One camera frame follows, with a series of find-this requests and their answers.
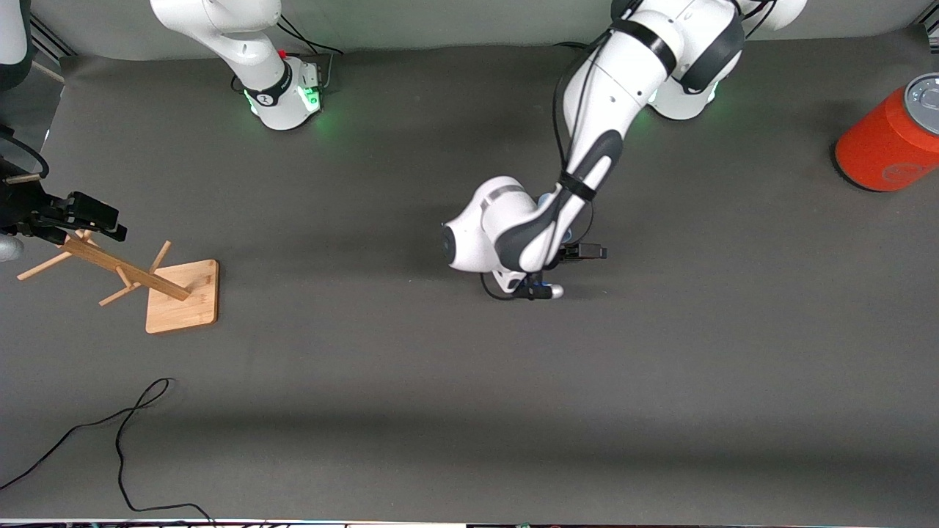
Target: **wooden base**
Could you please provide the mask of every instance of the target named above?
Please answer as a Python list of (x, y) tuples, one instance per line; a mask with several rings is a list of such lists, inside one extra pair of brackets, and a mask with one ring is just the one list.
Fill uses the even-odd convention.
[(206, 326), (219, 318), (219, 263), (201, 260), (154, 271), (188, 289), (185, 301), (177, 301), (155, 289), (146, 305), (146, 332), (162, 334), (184, 328)]

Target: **gray mat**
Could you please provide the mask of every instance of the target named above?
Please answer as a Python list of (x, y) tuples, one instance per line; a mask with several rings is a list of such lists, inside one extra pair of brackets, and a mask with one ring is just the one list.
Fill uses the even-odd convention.
[[(939, 524), (939, 179), (870, 194), (828, 151), (927, 70), (921, 30), (756, 42), (694, 122), (650, 113), (597, 200), (610, 260), (496, 303), (439, 222), (558, 173), (574, 52), (337, 60), (325, 112), (265, 130), (219, 60), (81, 58), (48, 187), (121, 210), (147, 263), (215, 257), (221, 318), (144, 333), (146, 295), (28, 244), (0, 267), (0, 467), (174, 376), (128, 430), (139, 505), (222, 518)], [(130, 517), (114, 427), (0, 493), (4, 517)], [(164, 513), (153, 514), (166, 517)], [(175, 515), (193, 517), (195, 512)]]

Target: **green led light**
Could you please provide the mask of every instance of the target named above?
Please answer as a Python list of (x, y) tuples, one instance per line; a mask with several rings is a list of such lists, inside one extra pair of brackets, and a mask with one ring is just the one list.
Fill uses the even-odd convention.
[(714, 83), (714, 89), (711, 90), (711, 95), (707, 96), (707, 101), (708, 101), (708, 102), (713, 101), (714, 98), (717, 97), (717, 85), (719, 85), (719, 84), (720, 84), (719, 81), (716, 82), (716, 83)]
[(248, 104), (251, 105), (251, 113), (257, 116), (257, 108), (254, 108), (254, 101), (251, 100), (251, 96), (248, 95), (248, 90), (243, 90), (244, 98), (248, 100)]
[(308, 111), (315, 112), (319, 110), (319, 90), (318, 89), (297, 86), (297, 93), (300, 94), (300, 100), (303, 101), (303, 106), (306, 106), (306, 109)]

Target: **wooden mug tree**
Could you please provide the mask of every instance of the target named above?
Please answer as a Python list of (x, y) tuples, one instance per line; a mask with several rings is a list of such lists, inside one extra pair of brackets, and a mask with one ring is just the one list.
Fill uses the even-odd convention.
[(219, 316), (219, 263), (216, 260), (201, 260), (178, 266), (161, 268), (160, 264), (170, 249), (170, 241), (163, 247), (145, 271), (130, 262), (113, 256), (91, 240), (91, 231), (77, 230), (75, 236), (66, 237), (65, 243), (56, 246), (62, 254), (37, 267), (20, 273), (17, 278), (24, 281), (66, 260), (77, 256), (105, 270), (114, 272), (124, 283), (118, 292), (102, 299), (104, 306), (143, 286), (150, 288), (146, 305), (146, 331), (162, 334), (173, 330), (206, 326)]

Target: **red cylinder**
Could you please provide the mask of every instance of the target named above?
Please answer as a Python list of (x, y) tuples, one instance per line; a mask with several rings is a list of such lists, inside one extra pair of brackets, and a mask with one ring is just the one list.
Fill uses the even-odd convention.
[[(898, 191), (939, 167), (939, 134), (907, 109), (919, 104), (934, 110), (927, 106), (930, 94), (911, 96), (913, 85), (890, 94), (839, 139), (835, 160), (850, 181), (872, 191)], [(927, 90), (939, 94), (939, 85)]]

